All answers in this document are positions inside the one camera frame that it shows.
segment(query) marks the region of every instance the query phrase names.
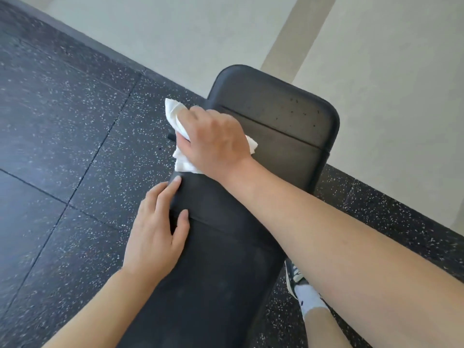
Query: leg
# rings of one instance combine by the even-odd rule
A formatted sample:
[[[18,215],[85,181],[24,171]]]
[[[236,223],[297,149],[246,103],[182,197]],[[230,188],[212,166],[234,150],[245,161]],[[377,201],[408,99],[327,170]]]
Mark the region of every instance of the leg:
[[[289,292],[300,303],[309,348],[351,348],[319,293],[289,259],[285,262],[285,269]]]

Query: right hand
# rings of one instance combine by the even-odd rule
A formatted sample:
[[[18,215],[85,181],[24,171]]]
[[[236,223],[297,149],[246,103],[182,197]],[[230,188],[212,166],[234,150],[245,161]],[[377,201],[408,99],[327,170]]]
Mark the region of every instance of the right hand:
[[[251,159],[245,133],[234,117],[193,106],[180,111],[178,118],[190,141],[176,133],[177,146],[208,177],[222,183],[241,162]]]

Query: foot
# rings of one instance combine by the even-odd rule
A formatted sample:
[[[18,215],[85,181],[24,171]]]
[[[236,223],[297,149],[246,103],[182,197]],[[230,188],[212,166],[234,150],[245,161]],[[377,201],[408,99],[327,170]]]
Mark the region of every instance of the foot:
[[[295,293],[295,286],[297,284],[309,283],[290,259],[285,261],[285,272],[287,273],[287,289],[295,299],[298,299],[297,294]]]

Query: left hand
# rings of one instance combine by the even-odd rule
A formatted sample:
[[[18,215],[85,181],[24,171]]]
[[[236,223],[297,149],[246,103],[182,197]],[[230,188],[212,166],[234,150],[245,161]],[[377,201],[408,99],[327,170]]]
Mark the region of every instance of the left hand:
[[[189,234],[189,212],[183,210],[171,235],[169,205],[181,178],[154,186],[140,203],[124,255],[122,272],[154,289],[174,268]]]

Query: forearm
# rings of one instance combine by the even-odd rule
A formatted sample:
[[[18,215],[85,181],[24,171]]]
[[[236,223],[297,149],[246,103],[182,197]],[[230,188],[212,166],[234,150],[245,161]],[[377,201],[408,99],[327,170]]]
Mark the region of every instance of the forearm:
[[[223,186],[334,309],[376,347],[462,344],[464,286],[251,159]]]
[[[118,271],[43,348],[116,347],[152,291]]]

